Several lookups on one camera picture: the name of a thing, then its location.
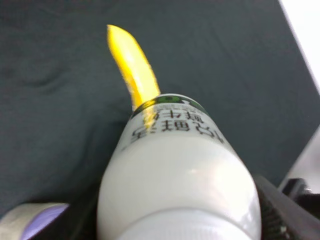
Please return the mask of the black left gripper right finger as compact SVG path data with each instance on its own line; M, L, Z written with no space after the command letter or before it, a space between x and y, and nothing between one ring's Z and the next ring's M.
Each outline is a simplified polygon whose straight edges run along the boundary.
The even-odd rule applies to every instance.
M262 176L253 177L261 208L263 240L318 240L320 220Z

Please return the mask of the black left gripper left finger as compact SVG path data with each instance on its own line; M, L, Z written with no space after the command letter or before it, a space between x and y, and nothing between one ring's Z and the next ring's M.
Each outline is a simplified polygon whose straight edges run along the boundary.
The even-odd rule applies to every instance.
M67 210L66 229L62 240L97 239L98 190L89 189Z

